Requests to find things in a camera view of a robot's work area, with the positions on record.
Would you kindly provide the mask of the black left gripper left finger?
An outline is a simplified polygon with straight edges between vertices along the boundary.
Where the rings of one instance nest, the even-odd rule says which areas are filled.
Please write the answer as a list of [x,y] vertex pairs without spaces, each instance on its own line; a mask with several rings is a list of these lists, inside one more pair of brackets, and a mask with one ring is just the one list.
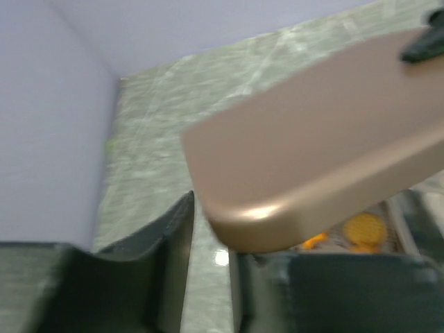
[[2,332],[179,332],[194,194],[91,253],[70,244],[1,244]]

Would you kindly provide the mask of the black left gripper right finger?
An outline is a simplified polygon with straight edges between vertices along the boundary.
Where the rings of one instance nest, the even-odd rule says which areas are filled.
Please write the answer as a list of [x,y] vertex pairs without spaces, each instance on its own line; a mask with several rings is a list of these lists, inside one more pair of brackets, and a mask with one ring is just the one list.
[[230,252],[236,332],[442,332],[443,274],[408,255]]

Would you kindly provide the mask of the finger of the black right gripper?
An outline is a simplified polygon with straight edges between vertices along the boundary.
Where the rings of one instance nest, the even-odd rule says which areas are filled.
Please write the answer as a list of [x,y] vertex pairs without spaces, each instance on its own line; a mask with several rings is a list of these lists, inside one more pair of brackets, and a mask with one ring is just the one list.
[[416,64],[443,55],[443,7],[428,15],[427,25],[425,32],[402,50],[401,61]]

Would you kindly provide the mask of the orange fish cookie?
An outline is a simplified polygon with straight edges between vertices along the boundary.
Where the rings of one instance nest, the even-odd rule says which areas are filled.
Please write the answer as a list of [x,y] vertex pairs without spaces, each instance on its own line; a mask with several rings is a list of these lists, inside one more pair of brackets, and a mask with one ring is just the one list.
[[312,237],[311,239],[306,240],[302,245],[301,248],[303,250],[312,250],[313,248],[317,247],[318,244],[321,244],[329,239],[329,235],[327,232],[322,232],[315,237]]

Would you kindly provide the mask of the round sandwich cookie green top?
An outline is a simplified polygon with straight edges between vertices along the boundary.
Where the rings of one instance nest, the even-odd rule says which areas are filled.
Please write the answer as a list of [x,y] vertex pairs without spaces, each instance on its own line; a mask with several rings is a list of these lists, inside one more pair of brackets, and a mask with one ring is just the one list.
[[386,240],[387,228],[382,218],[364,212],[344,223],[343,234],[353,244],[378,246]]

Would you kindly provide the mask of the rose gold tin lid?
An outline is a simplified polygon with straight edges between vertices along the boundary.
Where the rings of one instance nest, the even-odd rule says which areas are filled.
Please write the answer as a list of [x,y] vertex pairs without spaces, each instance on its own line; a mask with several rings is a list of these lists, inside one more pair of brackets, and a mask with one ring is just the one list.
[[398,57],[419,33],[349,46],[182,133],[221,243],[290,248],[443,169],[443,58]]

